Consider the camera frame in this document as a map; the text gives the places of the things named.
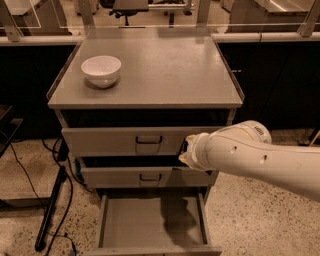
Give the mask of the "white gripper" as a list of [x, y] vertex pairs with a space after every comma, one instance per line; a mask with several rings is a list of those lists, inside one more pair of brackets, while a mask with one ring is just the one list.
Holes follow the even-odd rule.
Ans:
[[188, 143], [188, 149], [186, 154], [183, 153], [178, 157], [179, 161], [197, 171], [212, 170], [213, 167], [207, 157], [209, 139], [209, 133], [187, 136], [185, 141]]

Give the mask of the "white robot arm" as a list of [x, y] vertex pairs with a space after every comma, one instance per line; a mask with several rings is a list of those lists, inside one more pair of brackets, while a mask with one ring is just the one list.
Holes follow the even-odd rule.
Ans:
[[320, 148], [274, 145], [257, 121], [186, 137], [179, 160], [197, 171], [257, 179], [320, 202]]

